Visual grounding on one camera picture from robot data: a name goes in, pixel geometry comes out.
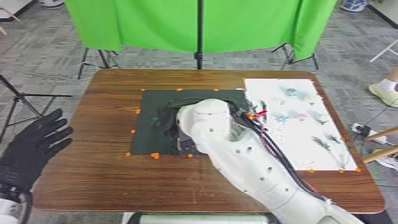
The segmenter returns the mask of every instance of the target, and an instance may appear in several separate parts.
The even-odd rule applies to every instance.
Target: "white sneaker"
[[[377,159],[377,162],[380,163],[382,166],[398,171],[398,154],[391,154],[387,157]]]

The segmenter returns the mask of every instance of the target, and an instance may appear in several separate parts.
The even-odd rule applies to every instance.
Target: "black glove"
[[[68,123],[60,117],[59,109],[36,120],[16,135],[0,158],[0,183],[20,191],[30,191],[48,160],[71,144],[71,138],[62,139],[73,133],[73,128],[57,132]]]

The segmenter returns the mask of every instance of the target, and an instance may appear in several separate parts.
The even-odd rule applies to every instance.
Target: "red object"
[[[267,116],[267,110],[259,111],[259,112],[256,113],[256,115],[254,115],[256,118],[259,118],[259,117],[263,117],[263,116]]]

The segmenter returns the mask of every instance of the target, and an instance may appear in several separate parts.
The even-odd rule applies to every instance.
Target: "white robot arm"
[[[268,136],[243,127],[229,115],[229,105],[208,99],[178,113],[180,129],[236,189],[268,208],[283,224],[361,224],[354,215],[302,186],[286,164],[265,145]]]

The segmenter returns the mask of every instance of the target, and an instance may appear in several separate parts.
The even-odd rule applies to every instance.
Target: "white cylinder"
[[[265,215],[142,215],[137,224],[275,224]]]

